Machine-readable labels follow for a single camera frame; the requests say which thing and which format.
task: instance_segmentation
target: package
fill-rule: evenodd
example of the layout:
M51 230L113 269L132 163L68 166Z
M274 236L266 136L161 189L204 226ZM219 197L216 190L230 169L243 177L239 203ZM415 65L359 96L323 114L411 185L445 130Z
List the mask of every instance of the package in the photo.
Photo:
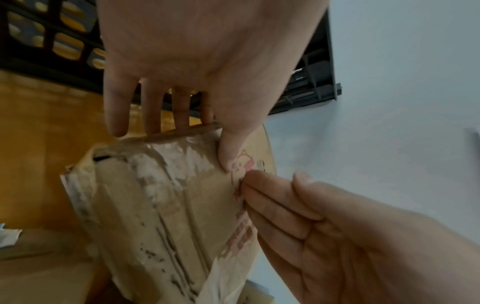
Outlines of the package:
M236 304L275 304L275 299L263 286L247 281Z
M84 304L94 265L76 237L24 229L0 249L0 303Z
M264 127L225 173L218 125L90 150L62 176L73 208L136 304L236 303L259 245L239 186L275 174Z

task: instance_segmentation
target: cartoon character print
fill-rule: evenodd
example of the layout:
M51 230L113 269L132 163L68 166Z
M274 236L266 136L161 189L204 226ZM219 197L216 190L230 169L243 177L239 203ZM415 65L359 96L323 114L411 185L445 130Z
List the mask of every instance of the cartoon character print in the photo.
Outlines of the cartoon character print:
M254 159L243 150L232 165L231 185L234 188L233 195L236 200L240 199L240 185L244 179L245 173L253 170L255 166Z

